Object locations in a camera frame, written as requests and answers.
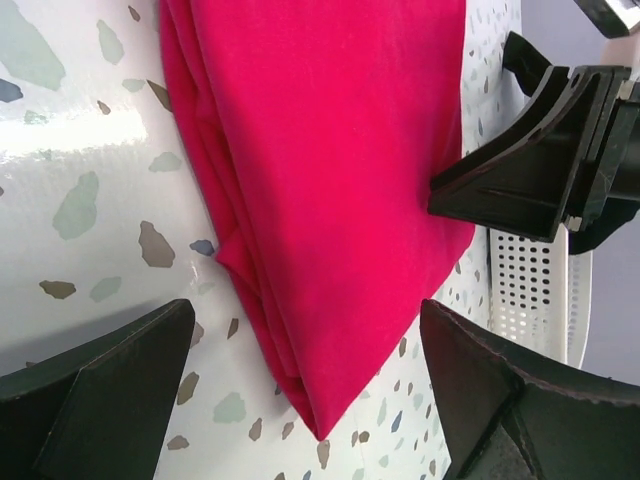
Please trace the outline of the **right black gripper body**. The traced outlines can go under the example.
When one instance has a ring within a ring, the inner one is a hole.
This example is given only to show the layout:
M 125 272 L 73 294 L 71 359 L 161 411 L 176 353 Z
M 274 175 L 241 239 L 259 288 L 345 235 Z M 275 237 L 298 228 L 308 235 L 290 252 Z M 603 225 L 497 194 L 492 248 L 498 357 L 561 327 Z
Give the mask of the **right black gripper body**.
M 587 117 L 565 207 L 570 231 L 590 227 L 611 199 L 639 203 L 639 82 L 628 67 L 583 66 L 571 78 L 573 89 L 582 86 L 587 97 L 577 104 Z

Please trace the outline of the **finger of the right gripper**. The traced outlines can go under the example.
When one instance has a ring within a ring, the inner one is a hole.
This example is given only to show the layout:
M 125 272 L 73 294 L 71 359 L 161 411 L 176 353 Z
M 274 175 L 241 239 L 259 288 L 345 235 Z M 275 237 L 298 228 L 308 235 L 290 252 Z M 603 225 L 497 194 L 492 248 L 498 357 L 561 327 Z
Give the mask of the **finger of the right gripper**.
M 503 133 L 432 180 L 429 213 L 552 241 L 588 149 L 599 91 L 592 67 L 548 68 Z
M 506 36 L 502 67 L 511 72 L 527 97 L 538 88 L 551 62 L 528 40 L 510 31 Z

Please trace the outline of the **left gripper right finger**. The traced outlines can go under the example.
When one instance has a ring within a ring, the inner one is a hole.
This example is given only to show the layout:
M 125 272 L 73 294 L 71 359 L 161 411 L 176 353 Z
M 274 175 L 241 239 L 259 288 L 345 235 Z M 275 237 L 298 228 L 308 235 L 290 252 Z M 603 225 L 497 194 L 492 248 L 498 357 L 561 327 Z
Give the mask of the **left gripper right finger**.
M 437 301 L 420 333 L 448 479 L 636 479 L 639 389 L 540 355 Z

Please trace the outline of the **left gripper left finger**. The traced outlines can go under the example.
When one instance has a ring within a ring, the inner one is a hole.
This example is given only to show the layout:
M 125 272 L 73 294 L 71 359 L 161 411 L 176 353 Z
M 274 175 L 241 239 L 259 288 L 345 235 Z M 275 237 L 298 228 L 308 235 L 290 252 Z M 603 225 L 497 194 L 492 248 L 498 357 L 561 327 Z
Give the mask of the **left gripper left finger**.
M 194 326 L 175 299 L 3 376 L 2 478 L 153 478 Z

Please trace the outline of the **red t shirt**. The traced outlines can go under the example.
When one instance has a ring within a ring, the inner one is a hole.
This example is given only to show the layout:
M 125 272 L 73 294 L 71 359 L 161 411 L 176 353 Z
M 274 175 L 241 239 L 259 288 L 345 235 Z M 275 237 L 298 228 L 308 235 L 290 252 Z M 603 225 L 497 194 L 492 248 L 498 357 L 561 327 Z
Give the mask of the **red t shirt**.
M 325 439 L 447 279 L 462 1 L 163 1 L 167 90 L 265 361 Z

